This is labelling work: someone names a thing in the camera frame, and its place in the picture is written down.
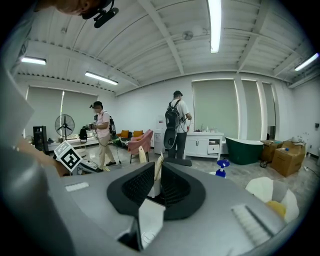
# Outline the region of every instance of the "gray machine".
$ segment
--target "gray machine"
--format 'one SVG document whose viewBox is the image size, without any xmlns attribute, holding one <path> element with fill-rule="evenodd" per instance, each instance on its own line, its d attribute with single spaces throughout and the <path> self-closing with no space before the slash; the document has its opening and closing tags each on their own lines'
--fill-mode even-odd
<svg viewBox="0 0 320 256">
<path fill-rule="evenodd" d="M 161 231 L 145 250 L 132 250 L 131 244 L 123 242 L 122 238 L 137 229 L 137 218 L 120 214 L 106 192 L 111 184 L 135 173 L 144 164 L 60 178 L 54 167 L 43 168 L 31 157 L 15 150 L 1 149 L 0 156 L 7 160 L 4 161 L 5 171 L 1 173 L 6 206 L 22 220 L 39 245 L 55 255 L 163 256 L 173 255 L 173 252 L 185 256 L 206 256 L 213 252 L 215 255 L 241 255 L 253 250 L 256 244 L 248 236 L 247 227 L 235 216 L 234 209 L 239 206 L 247 207 L 257 220 L 255 228 L 263 229 L 269 241 L 285 226 L 263 202 L 232 181 L 164 163 L 199 181 L 205 189 L 205 199 L 189 217 L 164 219 Z M 53 234 L 59 236 L 59 240 L 53 239 Z"/>
</svg>

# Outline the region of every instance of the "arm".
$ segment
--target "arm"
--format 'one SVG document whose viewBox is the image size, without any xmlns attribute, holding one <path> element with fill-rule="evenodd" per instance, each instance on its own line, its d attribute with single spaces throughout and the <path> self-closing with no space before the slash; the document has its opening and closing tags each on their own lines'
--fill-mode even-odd
<svg viewBox="0 0 320 256">
<path fill-rule="evenodd" d="M 19 141 L 17 147 L 20 152 L 26 153 L 34 157 L 39 164 L 42 164 L 44 166 L 54 166 L 60 177 L 69 173 L 67 168 L 62 163 L 54 160 L 52 157 L 44 154 L 42 151 L 37 150 L 35 147 L 30 145 L 25 139 L 22 138 Z"/>
<path fill-rule="evenodd" d="M 183 112 L 183 114 L 186 116 L 186 118 L 187 118 L 188 120 L 191 120 L 192 117 L 191 117 L 191 114 L 190 114 L 190 112 L 189 112 L 189 109 L 188 109 L 187 104 L 183 101 L 181 106 L 182 106 L 182 112 Z"/>
</svg>

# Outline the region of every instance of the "floor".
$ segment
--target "floor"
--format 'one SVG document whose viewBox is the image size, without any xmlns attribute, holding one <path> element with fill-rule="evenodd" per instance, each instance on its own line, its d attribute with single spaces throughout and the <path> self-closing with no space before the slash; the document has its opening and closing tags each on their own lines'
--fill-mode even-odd
<svg viewBox="0 0 320 256">
<path fill-rule="evenodd" d="M 130 165 L 130 154 L 126 148 L 117 148 L 116 146 L 111 145 L 110 149 L 117 164 L 119 163 L 119 159 L 121 161 L 121 164 L 109 167 L 111 171 L 125 168 Z M 98 146 L 88 147 L 87 156 L 84 158 L 86 160 L 99 163 L 98 150 Z M 159 156 L 159 154 L 155 154 L 153 150 L 151 150 L 149 153 L 149 160 L 156 162 Z M 210 173 L 219 169 L 215 159 L 201 157 L 187 157 L 187 159 L 192 161 L 192 168 L 201 172 Z M 295 194 L 300 213 L 302 214 L 308 210 L 309 201 L 313 198 L 314 191 L 319 185 L 320 167 L 316 165 L 316 162 L 317 160 L 315 158 L 306 157 L 299 172 L 296 172 L 289 177 L 283 177 L 269 165 L 266 168 L 261 168 L 259 162 L 248 165 L 231 163 L 225 171 L 227 179 L 232 180 L 242 188 L 245 188 L 250 180 L 259 177 L 268 177 L 272 180 L 278 180 L 286 183 L 288 188 Z M 139 156 L 133 156 L 131 165 L 139 163 Z M 314 172 L 311 170 L 306 171 L 303 166 L 310 168 Z"/>
</svg>

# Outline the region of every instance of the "yellow object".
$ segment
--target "yellow object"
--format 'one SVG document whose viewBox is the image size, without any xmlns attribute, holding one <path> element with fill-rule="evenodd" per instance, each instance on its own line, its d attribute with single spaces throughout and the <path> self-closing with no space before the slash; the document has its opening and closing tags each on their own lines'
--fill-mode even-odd
<svg viewBox="0 0 320 256">
<path fill-rule="evenodd" d="M 144 134 L 143 130 L 134 130 L 132 137 L 140 137 L 142 134 Z"/>
<path fill-rule="evenodd" d="M 277 201 L 269 201 L 266 202 L 266 205 L 273 209 L 277 214 L 279 214 L 282 218 L 285 218 L 286 215 L 286 207 Z"/>
</svg>

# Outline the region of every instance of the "window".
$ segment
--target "window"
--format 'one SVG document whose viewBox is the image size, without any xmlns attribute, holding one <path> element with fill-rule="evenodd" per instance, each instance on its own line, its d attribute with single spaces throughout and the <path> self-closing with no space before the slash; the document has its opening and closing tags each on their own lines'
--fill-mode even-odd
<svg viewBox="0 0 320 256">
<path fill-rule="evenodd" d="M 256 81 L 242 80 L 247 110 L 247 140 L 260 141 L 262 132 L 261 105 Z"/>
<path fill-rule="evenodd" d="M 234 80 L 192 82 L 194 129 L 217 128 L 226 137 L 238 138 L 238 102 Z"/>
<path fill-rule="evenodd" d="M 47 138 L 56 140 L 55 122 L 60 116 L 62 90 L 30 87 L 27 102 L 34 109 L 34 113 L 25 127 L 25 135 L 34 135 L 34 126 L 45 126 Z"/>
</svg>

